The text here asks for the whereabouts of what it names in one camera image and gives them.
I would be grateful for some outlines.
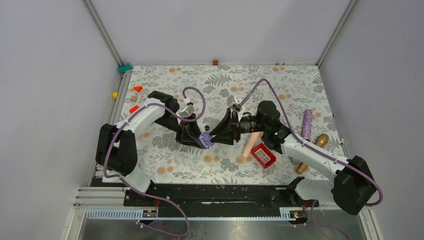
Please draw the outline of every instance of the red container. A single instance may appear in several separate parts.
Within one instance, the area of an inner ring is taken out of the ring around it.
[[[251,153],[265,169],[271,166],[277,159],[263,143],[254,147]]]

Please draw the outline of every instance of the teal object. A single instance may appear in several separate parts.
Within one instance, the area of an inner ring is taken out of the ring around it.
[[[132,69],[133,67],[131,66],[131,64],[129,63],[129,62],[127,62],[127,64],[125,65],[125,66],[121,66],[121,67],[118,67],[118,72],[120,73],[120,74],[123,74],[123,73],[125,73],[127,70],[130,70],[130,69]]]

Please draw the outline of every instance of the gray floor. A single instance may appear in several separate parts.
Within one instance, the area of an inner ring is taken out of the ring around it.
[[[358,216],[341,210],[314,211],[317,222],[335,225],[344,230],[351,240],[365,240],[365,233]],[[184,221],[162,220],[151,224],[174,233],[182,233]],[[186,237],[172,237],[150,229],[140,228],[132,220],[86,219],[80,240],[325,240],[315,226],[286,227],[286,221],[190,221],[190,233]],[[335,240],[346,239],[333,229],[323,230]]]

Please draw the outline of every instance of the red triangle block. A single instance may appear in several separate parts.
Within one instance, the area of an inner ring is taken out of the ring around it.
[[[129,110],[129,113],[130,113],[130,114],[132,114],[132,113],[134,113],[137,109],[139,109],[139,106],[138,106],[138,105],[135,105],[135,106],[133,106],[133,107]]]
[[[143,87],[142,86],[135,86],[134,90],[136,90],[139,93],[143,90]]]

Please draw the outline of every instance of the purple glitter tube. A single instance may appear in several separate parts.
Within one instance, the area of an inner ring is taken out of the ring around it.
[[[312,109],[306,109],[303,115],[302,132],[300,135],[305,140],[311,141],[312,132]]]

